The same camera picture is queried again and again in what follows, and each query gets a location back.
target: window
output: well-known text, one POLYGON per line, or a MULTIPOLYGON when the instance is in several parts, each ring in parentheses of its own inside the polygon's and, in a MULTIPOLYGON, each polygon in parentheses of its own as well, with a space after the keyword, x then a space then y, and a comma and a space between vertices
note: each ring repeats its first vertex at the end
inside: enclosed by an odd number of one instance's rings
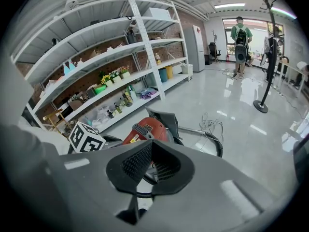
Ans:
MULTIPOLYGON (((264 53, 264 39, 272 34, 272 24, 267 21, 244 19, 243 23, 247 28, 250 29, 253 40, 249 43, 249 55, 255 59, 261 60, 264 53)), ((232 27, 236 25, 235 19, 223 19, 223 25, 225 29, 226 48, 228 55, 235 55, 234 40, 231 38, 232 27)), ((282 31, 283 26, 276 25, 282 31)), ((284 53, 284 46, 280 47, 280 52, 284 53)))

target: refrigerator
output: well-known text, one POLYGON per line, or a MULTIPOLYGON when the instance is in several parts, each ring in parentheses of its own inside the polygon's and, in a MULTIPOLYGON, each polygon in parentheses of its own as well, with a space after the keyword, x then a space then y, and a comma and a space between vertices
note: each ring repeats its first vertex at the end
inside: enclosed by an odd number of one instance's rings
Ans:
POLYGON ((193 65, 194 72, 205 69, 204 45, 202 32, 198 26, 192 26, 183 30, 187 46, 188 60, 193 65))

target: black and white cube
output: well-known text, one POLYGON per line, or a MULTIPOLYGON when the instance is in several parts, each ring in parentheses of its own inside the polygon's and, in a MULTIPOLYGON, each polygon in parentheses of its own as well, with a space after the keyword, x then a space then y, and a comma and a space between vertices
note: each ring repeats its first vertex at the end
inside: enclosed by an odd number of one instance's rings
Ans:
POLYGON ((105 139, 91 126, 78 121, 69 136, 69 142, 77 153, 83 153, 101 150, 105 139))

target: white table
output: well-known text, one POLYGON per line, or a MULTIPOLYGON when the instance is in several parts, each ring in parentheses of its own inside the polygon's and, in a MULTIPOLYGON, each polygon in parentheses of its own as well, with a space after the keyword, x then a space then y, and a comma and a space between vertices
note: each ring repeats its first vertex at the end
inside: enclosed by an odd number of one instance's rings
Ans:
POLYGON ((302 75, 302 79, 301 79, 301 82, 300 82, 300 87, 299 87, 299 90, 297 92, 297 95, 296 97, 299 97, 299 94, 303 88, 303 85, 304 85, 304 82, 305 82, 305 77, 306 75, 298 68, 294 67, 294 66, 291 66, 287 63, 284 63, 282 62, 281 60, 277 60, 278 63, 281 63, 282 64, 282 67, 281 67, 281 71, 280 71, 280 77, 279 77, 279 83, 278 83, 278 87, 279 87, 279 93, 281 93, 281 86, 282 86, 282 83, 283 83, 283 79, 282 79, 282 73, 283 73, 283 70, 284 70, 284 66, 287 66, 287 70, 286 70, 286 73, 285 73, 285 76, 288 77, 288 85, 290 84, 290 80, 291 80, 291 72, 292 70, 300 73, 302 75))

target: green shirt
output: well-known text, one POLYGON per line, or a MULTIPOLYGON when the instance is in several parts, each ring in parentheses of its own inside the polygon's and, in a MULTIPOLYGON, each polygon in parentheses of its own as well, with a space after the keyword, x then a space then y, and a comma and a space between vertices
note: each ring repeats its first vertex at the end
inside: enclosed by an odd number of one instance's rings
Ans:
MULTIPOLYGON (((238 26, 239 28, 243 28, 244 25, 243 25, 242 23, 237 23, 237 26, 238 26)), ((248 36, 248 37, 252 37, 252 36, 253 36, 249 28, 246 28, 246 33, 247 33, 247 36, 248 36)), ((232 30, 231 30, 231 38, 232 38, 233 40, 235 40, 235 34, 236 34, 236 26, 234 26, 234 27, 232 28, 232 30)))

